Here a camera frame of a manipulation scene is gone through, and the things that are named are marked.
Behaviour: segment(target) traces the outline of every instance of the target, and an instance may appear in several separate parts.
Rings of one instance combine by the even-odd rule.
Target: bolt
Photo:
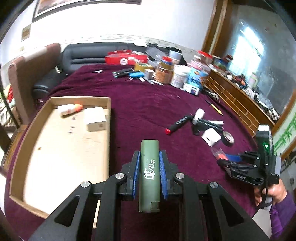
[[[185,175],[181,172],[176,173],[176,178],[178,179],[183,179],[185,177]]]
[[[117,173],[117,174],[115,175],[115,177],[116,177],[117,179],[122,179],[122,178],[124,178],[124,174],[121,173],[121,172],[119,172],[119,173]]]
[[[89,181],[84,181],[84,182],[81,183],[81,186],[83,188],[87,188],[89,185],[90,185]]]
[[[219,184],[216,183],[216,182],[211,182],[211,183],[210,183],[210,187],[211,187],[211,188],[217,188],[218,186],[219,186]]]

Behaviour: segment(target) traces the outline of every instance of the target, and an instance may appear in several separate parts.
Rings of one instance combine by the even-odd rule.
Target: pencil
[[[213,107],[221,116],[223,116],[222,112],[213,104],[211,104],[208,100],[205,100],[211,107]]]

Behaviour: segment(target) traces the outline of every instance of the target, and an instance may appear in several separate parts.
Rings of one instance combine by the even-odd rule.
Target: purple sleeve
[[[270,209],[272,238],[278,238],[284,227],[289,223],[296,211],[292,195],[287,193],[283,201],[273,205]]]

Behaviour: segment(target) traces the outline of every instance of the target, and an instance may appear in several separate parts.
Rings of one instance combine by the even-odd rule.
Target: maroon tablecloth
[[[126,66],[83,66],[50,95],[107,96],[112,99],[110,175],[120,171],[122,164],[131,161],[134,150],[140,149],[143,139],[156,139],[159,140],[160,149],[166,150],[169,161],[176,163],[180,171],[190,175],[195,181],[218,182],[248,214],[254,215],[253,188],[226,175],[217,165],[206,142],[192,134],[189,123],[170,136],[164,132],[165,128],[184,115],[194,114],[198,108],[202,108],[205,111],[204,119],[223,120],[224,130],[229,131],[235,139],[231,148],[221,141],[215,148],[222,148],[228,154],[254,150],[256,145],[252,137],[235,114],[221,103],[216,105],[224,116],[219,115],[206,103],[205,99],[210,99],[202,94],[196,97],[170,85],[159,86],[139,80],[128,81],[128,78],[113,78],[113,71],[124,68]],[[103,69],[104,72],[92,73],[98,69]],[[8,197],[15,156],[16,153],[7,177],[5,214],[17,233],[27,240],[43,219],[26,211]],[[178,208],[175,204],[164,203],[161,204],[160,213],[145,214],[138,212],[137,201],[123,202],[121,217],[122,240],[178,239]]]

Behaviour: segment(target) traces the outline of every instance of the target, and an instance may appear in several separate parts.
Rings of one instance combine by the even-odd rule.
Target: green lighter
[[[159,212],[160,170],[158,140],[143,140],[141,142],[139,184],[139,212]]]

